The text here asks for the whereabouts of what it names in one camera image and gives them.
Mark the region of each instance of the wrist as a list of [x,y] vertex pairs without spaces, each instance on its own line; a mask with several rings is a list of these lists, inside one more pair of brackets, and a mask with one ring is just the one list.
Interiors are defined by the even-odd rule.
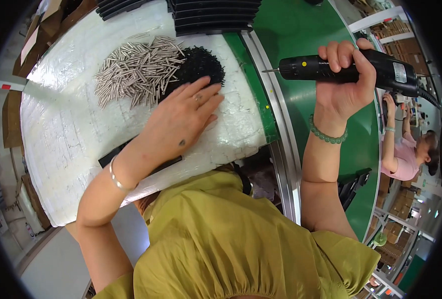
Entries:
[[395,127],[396,127],[395,118],[392,117],[392,116],[388,116],[388,117],[387,117],[387,123],[386,123],[386,125],[387,125],[388,127],[395,128]]
[[136,186],[158,166],[150,156],[136,144],[136,139],[127,144],[113,161],[113,172],[118,181],[127,188]]
[[344,120],[337,113],[327,111],[321,106],[314,107],[314,125],[316,128],[329,137],[338,138],[344,134],[347,120]]

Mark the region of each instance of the pile of metal pins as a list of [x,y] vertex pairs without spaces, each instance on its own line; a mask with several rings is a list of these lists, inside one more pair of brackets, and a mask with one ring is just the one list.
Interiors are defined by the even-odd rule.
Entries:
[[[149,36],[139,33],[133,38]],[[169,82],[176,82],[174,73],[185,59],[177,59],[183,51],[175,39],[156,35],[151,43],[128,42],[113,51],[104,61],[96,79],[95,94],[103,109],[113,99],[131,98],[131,107],[144,102],[154,105],[166,92]]]

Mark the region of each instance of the pink shirt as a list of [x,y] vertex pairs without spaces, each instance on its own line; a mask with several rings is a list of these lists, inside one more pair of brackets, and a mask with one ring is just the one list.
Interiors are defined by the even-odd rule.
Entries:
[[416,141],[408,132],[404,133],[404,137],[397,140],[394,144],[394,157],[397,158],[398,166],[395,173],[391,173],[382,165],[380,171],[386,176],[396,178],[400,181],[410,181],[419,171],[419,165],[416,161],[416,153],[414,151]]

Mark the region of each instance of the green conveyor belt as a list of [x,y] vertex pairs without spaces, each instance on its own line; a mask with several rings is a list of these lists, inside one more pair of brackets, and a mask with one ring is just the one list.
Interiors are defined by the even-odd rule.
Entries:
[[[328,1],[312,6],[303,0],[263,0],[254,19],[254,30],[273,67],[286,57],[313,55],[331,40],[352,40],[348,29]],[[314,111],[313,81],[278,81],[288,107],[302,158],[309,134],[308,117]],[[371,176],[346,211],[357,237],[368,229],[376,197],[379,136],[374,103],[356,113],[347,123],[349,137],[341,147],[340,179],[371,168]]]

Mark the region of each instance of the hand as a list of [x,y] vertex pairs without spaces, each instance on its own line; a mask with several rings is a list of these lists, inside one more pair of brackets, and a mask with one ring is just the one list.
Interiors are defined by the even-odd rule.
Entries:
[[412,118],[412,108],[410,108],[409,106],[407,106],[407,119],[411,120]]
[[391,94],[388,92],[384,93],[382,99],[385,100],[387,104],[387,118],[394,118],[396,114],[396,104]]
[[[360,49],[374,49],[364,38],[358,39],[356,44]],[[330,42],[327,47],[320,46],[318,54],[322,59],[329,61],[334,73],[338,73],[341,68],[348,68],[353,60],[359,72],[357,83],[316,82],[314,124],[324,134],[339,137],[344,133],[343,126],[345,127],[348,118],[374,99],[376,69],[349,41],[342,41],[340,44]],[[325,123],[329,122],[324,128],[326,132],[320,128],[320,119]]]
[[205,76],[174,90],[153,111],[143,131],[135,138],[140,152],[157,167],[194,145],[204,129],[218,117],[213,112],[224,99],[221,84]]

